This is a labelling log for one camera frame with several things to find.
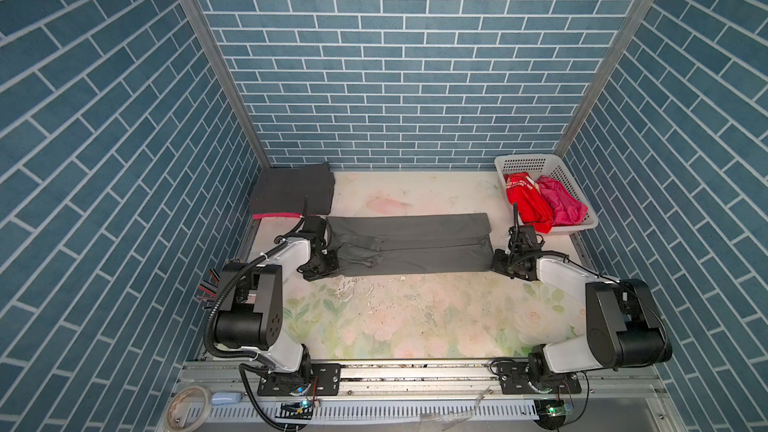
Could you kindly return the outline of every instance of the pink folded cloth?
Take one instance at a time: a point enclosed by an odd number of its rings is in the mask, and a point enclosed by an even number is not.
[[[541,176],[536,181],[538,190],[552,207],[552,226],[578,226],[587,216],[587,207],[571,197],[568,190],[553,178]]]

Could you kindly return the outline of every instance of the laundry basket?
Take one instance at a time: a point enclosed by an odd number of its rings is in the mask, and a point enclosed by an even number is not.
[[[589,200],[584,196],[581,188],[576,183],[576,179],[563,163],[562,158],[552,154],[519,154],[496,157],[494,164],[496,165],[496,172],[498,172],[498,179],[502,181],[502,190],[504,192],[507,186],[504,174],[527,172],[533,180],[538,180],[541,176],[547,176],[559,181],[573,198],[587,206],[587,216],[584,217],[584,221],[581,224],[578,226],[554,226],[549,235],[571,234],[598,226],[598,214],[595,213]],[[509,204],[509,210],[510,212],[512,211],[512,204]]]

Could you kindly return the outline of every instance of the dark gray folded clothing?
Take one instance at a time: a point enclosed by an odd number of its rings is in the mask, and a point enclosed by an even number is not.
[[[493,259],[485,214],[328,217],[346,276],[483,272]]]
[[[307,213],[325,216],[331,213],[335,185],[328,162],[304,168],[268,168],[250,194],[249,210],[251,214],[301,214],[306,196]]]

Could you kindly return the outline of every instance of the brick pattern wallpaper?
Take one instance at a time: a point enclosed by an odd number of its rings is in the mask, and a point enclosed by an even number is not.
[[[200,0],[278,166],[550,152],[632,0]]]
[[[689,430],[768,430],[768,0],[656,0],[568,163],[670,326]]]
[[[0,430],[153,429],[255,176],[176,0],[0,0]]]

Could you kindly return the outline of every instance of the floral tabletop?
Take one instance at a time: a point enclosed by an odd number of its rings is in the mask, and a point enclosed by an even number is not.
[[[495,172],[336,172],[334,216],[486,212],[494,247],[512,224]],[[264,219],[252,256],[295,219]],[[547,248],[576,257],[567,236]],[[283,276],[283,330],[312,358],[487,358],[584,333],[585,310],[561,290],[493,272],[335,277]]]

